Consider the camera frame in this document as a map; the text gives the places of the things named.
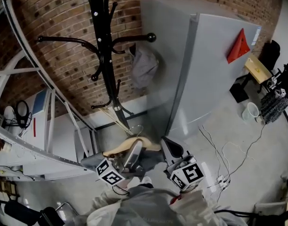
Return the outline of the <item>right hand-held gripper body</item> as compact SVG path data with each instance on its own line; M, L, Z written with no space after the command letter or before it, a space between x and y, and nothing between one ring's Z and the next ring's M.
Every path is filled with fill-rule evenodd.
M188 155L172 165L168 165L164 173L182 192L196 187L204 178L193 155Z

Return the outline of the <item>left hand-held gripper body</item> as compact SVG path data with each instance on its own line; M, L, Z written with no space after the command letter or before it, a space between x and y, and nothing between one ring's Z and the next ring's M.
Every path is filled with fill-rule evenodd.
M145 170L138 164L139 156L128 156L125 158L107 157L97 165L96 172L100 180L109 186L115 186L125 179L133 177L143 177Z

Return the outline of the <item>cream wooden clothes hanger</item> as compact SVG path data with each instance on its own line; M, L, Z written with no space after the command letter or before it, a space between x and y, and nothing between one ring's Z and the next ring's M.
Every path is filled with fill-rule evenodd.
M158 152L161 150L161 146L159 144L153 143L149 138L141 136L144 127L142 125L133 126L131 129L128 129L126 132L130 135L130 137L124 140L120 145L116 148L102 152L104 157L108 157L110 155L116 155L127 151L132 148L132 146L136 144L140 144L141 149L145 149L147 151Z

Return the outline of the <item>person's right forearm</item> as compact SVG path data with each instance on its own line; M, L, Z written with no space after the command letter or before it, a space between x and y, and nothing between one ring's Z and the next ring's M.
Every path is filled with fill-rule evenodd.
M170 204L183 226L219 226L220 220L209 207L202 190L180 193Z

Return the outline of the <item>person's left forearm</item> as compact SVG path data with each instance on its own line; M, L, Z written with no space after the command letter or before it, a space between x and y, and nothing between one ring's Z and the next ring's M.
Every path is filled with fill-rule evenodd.
M99 197L93 199L92 209L87 218L88 226L110 226L121 206L128 198L128 185L131 179L124 180L115 189L103 191Z

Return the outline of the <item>white power strip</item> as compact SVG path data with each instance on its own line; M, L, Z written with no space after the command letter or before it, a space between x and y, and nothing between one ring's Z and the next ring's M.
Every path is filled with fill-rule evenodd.
M230 183L230 177L229 176L223 176L223 175L220 175L218 178L217 178L217 183L220 187L227 187L228 184Z

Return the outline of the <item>thin wooden sticks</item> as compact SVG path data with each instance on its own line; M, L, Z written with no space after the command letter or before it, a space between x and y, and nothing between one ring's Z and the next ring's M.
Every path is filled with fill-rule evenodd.
M129 129L107 107L99 108L99 110L103 112L104 114L106 114L115 124L120 126L127 134L131 135L131 133L129 132Z

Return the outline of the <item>person's white jacket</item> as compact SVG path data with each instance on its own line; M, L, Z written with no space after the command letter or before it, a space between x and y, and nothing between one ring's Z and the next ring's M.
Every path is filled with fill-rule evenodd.
M110 226L183 226L178 215L170 208L171 201L180 194L140 184L128 188L127 191L128 198L121 203ZM218 206L208 200L207 202L219 218L219 226L248 226L241 218L229 216L227 213L217 213ZM91 209L92 206L87 213L75 217L65 226L88 226L87 218Z

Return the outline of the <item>white panel with red stripe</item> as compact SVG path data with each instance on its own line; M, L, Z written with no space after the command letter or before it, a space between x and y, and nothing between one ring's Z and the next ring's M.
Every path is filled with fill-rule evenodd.
M28 104L31 113L36 94L26 99L26 103ZM24 141L42 150L45 149L47 143L47 123L50 96L51 90L48 89L48 99L45 111L37 115L32 114L32 121L22 135Z

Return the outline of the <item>white plastic cup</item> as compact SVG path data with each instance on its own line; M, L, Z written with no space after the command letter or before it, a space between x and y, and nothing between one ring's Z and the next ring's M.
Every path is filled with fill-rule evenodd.
M248 102L246 108L242 112L242 119L244 121L250 121L259 116L259 109L253 102Z

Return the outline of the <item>grey refrigerator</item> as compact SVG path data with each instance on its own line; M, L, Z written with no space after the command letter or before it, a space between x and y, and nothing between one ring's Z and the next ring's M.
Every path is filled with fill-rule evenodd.
M205 0L140 0L142 30L159 65L147 87L157 137L195 134L240 75L249 52L227 60L239 35L252 51L261 26Z

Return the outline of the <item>black chair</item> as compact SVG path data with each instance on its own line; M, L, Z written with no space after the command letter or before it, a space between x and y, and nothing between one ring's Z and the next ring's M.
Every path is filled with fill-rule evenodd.
M64 226L56 210L52 207L47 207L41 211L32 210L17 201L10 200L5 204L4 212L10 217L26 224L27 226Z

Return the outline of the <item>blue and white board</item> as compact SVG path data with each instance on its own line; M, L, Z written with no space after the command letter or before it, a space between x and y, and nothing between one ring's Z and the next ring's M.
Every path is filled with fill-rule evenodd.
M33 115L37 115L45 111L47 99L48 99L48 89L44 89L36 94L32 109Z

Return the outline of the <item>black metal coat rack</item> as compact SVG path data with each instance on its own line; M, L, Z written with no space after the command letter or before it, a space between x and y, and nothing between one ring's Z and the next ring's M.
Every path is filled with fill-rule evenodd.
M109 9L109 0L88 0L90 5L90 12L92 15L92 21L97 41L97 46L94 46L90 42L82 39L70 38L70 37L50 37L39 36L37 41L58 41L58 42L73 42L79 43L92 53L95 53L99 60L99 66L96 72L91 75L92 81L97 81L99 75L103 76L104 84L109 96L109 101L102 105L93 105L92 109L100 109L107 114L106 109L109 104L113 104L113 110L117 116L114 120L115 123L120 125L125 130L129 129L129 125L124 113L133 115L132 112L125 109L119 101L119 90L121 80L115 81L115 75L112 64L112 53L124 54L125 51L117 51L114 46L121 42L134 42L134 41L147 41L155 42L156 35L154 33L148 33L145 35L137 36L125 36L112 39L111 35L111 21L114 11L118 5L117 2L112 4L112 8Z

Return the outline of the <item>red triangle sign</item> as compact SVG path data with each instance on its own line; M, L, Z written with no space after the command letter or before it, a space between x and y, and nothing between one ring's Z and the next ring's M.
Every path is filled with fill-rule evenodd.
M228 64L237 60L238 58L245 55L249 51L250 51L250 48L247 44L244 29L242 28L240 33L238 34L237 39L235 40L235 42L233 44L228 56L227 56Z

